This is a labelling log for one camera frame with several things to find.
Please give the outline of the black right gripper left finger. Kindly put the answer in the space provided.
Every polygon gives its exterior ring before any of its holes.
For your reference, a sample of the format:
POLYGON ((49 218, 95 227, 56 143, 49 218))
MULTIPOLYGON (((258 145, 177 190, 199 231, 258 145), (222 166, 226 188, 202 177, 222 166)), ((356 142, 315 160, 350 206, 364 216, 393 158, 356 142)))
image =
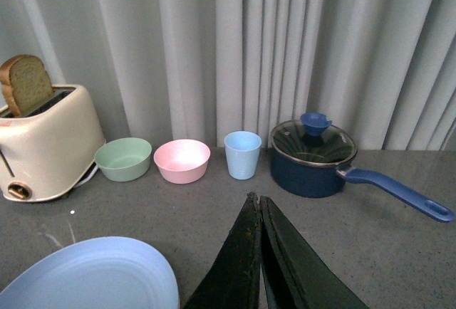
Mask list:
POLYGON ((258 308, 262 216, 248 193, 212 267, 185 308, 258 308))

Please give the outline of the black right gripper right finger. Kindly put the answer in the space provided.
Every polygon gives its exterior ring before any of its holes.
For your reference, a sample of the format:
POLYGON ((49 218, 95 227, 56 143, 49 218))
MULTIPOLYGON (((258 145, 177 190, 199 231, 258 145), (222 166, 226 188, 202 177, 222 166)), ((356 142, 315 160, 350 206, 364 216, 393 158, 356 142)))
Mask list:
POLYGON ((261 254, 269 308, 367 308, 269 197, 260 199, 261 254))

